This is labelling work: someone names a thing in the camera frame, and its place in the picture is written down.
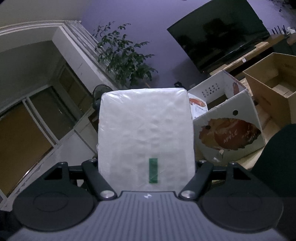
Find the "white apple cardboard box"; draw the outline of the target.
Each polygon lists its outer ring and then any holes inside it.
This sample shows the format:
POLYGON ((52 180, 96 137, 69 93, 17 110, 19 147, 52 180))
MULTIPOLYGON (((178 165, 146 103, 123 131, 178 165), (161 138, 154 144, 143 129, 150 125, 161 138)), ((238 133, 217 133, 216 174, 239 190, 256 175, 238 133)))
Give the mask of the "white apple cardboard box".
POLYGON ((194 144, 216 166, 237 161, 265 146, 262 127, 248 89, 220 71, 188 91, 206 112, 193 119, 194 144))

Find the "black standing fan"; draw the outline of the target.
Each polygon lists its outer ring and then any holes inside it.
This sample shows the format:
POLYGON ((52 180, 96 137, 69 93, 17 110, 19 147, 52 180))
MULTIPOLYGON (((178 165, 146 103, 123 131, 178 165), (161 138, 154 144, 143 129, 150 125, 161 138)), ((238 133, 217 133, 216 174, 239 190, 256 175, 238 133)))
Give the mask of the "black standing fan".
POLYGON ((104 85, 104 84, 97 85, 95 87, 95 89, 93 90, 93 94, 92 94, 93 109, 98 110, 100 108, 100 102, 101 102, 101 98, 102 98, 103 94, 107 93, 107 92, 111 92, 111 91, 112 91, 112 89, 110 87, 108 87, 107 85, 104 85))

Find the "potted ficus tree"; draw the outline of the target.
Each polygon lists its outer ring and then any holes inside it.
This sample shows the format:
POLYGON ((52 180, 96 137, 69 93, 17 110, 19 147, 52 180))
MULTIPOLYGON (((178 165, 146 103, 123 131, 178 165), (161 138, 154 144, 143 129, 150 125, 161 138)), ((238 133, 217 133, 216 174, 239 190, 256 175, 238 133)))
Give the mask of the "potted ficus tree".
POLYGON ((121 87, 149 86, 154 73, 158 73, 147 63, 154 54, 140 51, 149 41, 129 39, 126 30, 130 23, 122 23, 118 27, 113 24, 114 21, 98 25, 94 31, 93 37, 98 41, 95 47, 98 63, 105 66, 106 73, 114 75, 115 82, 121 87))

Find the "brown cardboard box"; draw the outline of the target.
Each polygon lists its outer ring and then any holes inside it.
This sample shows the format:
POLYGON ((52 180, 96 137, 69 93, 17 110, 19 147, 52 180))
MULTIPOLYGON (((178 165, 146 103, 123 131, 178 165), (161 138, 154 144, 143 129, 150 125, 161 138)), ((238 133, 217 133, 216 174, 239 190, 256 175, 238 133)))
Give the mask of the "brown cardboard box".
POLYGON ((295 56, 271 53, 243 73, 254 99, 278 126, 295 123, 295 56))

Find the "black television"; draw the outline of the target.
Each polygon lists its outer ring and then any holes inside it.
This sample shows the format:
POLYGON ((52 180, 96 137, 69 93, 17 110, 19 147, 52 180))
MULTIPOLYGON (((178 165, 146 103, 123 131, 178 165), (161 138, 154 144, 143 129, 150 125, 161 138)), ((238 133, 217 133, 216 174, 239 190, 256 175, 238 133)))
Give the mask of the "black television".
POLYGON ((270 34, 248 1, 214 0, 168 27, 201 73, 254 49, 270 34))

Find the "wooden TV stand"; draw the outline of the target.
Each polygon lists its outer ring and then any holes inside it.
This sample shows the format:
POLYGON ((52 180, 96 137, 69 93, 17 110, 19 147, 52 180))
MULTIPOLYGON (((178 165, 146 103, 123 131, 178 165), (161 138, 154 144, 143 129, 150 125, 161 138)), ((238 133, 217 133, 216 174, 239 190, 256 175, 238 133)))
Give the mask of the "wooden TV stand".
POLYGON ((258 43, 253 50, 239 57, 230 64, 223 64, 210 75, 218 73, 221 70, 228 72, 238 80, 243 80, 243 71, 259 62, 271 53, 281 53, 295 55, 295 33, 289 35, 271 35, 266 41, 258 43))

